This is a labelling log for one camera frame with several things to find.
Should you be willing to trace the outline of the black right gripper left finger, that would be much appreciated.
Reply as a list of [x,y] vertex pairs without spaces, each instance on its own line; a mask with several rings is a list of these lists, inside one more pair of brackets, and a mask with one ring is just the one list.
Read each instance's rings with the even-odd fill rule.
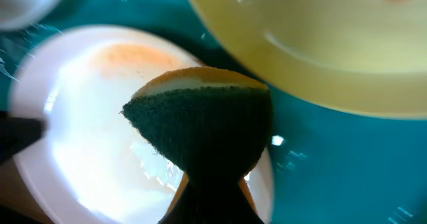
[[1,164],[43,136],[45,122],[41,119],[12,117],[1,112]]

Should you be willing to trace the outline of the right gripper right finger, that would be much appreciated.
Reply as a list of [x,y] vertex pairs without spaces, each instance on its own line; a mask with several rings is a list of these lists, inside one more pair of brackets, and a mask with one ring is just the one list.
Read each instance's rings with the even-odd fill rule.
[[159,224],[264,224],[239,185],[198,191],[186,184]]

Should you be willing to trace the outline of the yellow green sponge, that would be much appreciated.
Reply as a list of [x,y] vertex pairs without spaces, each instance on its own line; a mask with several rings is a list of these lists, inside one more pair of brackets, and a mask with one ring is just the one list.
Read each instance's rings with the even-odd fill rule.
[[213,67],[168,71],[136,91],[121,112],[197,187],[237,183],[272,135],[268,86]]

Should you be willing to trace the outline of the white front plate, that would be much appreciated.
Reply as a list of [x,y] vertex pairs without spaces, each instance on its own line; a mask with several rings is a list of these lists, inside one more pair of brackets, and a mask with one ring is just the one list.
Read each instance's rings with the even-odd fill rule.
[[40,119],[44,132],[14,162],[54,223],[157,223],[171,209],[183,172],[121,110],[146,83],[177,69],[215,86],[257,85],[151,33],[114,25],[66,30],[23,58],[9,112]]

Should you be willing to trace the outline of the white plate with ketchup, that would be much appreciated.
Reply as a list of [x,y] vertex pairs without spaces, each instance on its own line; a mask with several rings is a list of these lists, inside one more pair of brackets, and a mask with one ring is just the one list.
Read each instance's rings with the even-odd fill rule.
[[62,0],[1,0],[1,30],[12,31],[42,20]]

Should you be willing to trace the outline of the yellow-green plate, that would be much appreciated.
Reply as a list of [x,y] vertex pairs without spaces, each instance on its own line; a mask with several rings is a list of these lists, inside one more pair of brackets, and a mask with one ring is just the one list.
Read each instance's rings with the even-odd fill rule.
[[216,40],[323,107],[426,117],[426,0],[189,0]]

